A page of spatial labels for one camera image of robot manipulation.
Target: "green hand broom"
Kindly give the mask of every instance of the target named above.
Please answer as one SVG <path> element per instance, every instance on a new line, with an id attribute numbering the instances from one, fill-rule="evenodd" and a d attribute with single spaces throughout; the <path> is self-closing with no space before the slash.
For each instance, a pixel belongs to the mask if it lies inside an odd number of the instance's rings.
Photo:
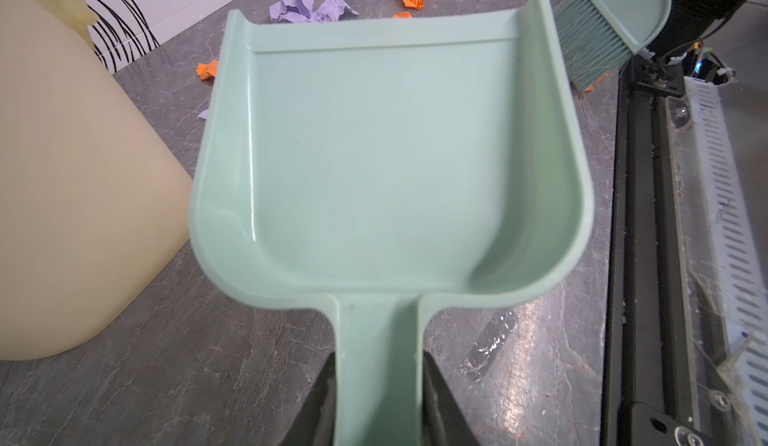
<path id="1" fill-rule="evenodd" d="M 554 10 L 568 76 L 579 91 L 659 34 L 672 0 L 564 0 Z"/>

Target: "beige container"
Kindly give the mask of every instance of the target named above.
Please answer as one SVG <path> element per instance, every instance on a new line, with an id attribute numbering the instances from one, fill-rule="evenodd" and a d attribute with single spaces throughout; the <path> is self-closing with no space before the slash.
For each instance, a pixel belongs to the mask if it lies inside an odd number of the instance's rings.
<path id="1" fill-rule="evenodd" d="M 74 31 L 0 0 L 0 359 L 99 334 L 187 241 L 191 180 Z"/>

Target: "broom bristles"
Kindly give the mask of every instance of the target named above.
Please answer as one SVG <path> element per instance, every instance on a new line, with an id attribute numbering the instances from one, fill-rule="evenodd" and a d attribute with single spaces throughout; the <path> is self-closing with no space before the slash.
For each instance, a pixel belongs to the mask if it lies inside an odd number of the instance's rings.
<path id="1" fill-rule="evenodd" d="M 633 55 L 591 0 L 564 0 L 554 10 L 554 22 L 568 76 L 579 91 Z"/>

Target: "marble surface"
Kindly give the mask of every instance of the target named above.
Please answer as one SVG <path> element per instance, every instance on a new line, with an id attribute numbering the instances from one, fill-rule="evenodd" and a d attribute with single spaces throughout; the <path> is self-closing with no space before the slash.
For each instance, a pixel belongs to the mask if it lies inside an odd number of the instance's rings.
<path id="1" fill-rule="evenodd" d="M 274 1 L 235 0 L 115 76 L 192 174 L 204 127 L 197 113 L 212 86 L 195 67 L 216 58 L 227 10 L 267 22 Z M 400 0 L 347 1 L 360 18 L 404 10 Z M 525 1 L 427 0 L 414 16 Z M 542 298 L 504 311 L 445 311 L 426 332 L 427 350 L 484 445 L 598 443 L 616 79 L 574 99 L 597 207 L 580 263 Z M 487 348 L 499 334 L 504 340 Z M 52 358 L 0 362 L 0 445 L 278 444 L 332 350 L 319 313 L 236 303 L 187 245 L 90 342 Z"/>

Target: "dustpan handle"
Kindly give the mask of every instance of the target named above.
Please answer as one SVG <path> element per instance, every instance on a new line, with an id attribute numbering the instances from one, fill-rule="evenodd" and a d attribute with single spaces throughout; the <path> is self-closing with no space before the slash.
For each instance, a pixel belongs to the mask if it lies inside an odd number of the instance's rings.
<path id="1" fill-rule="evenodd" d="M 334 446 L 421 440 L 422 331 L 414 299 L 339 297 Z"/>

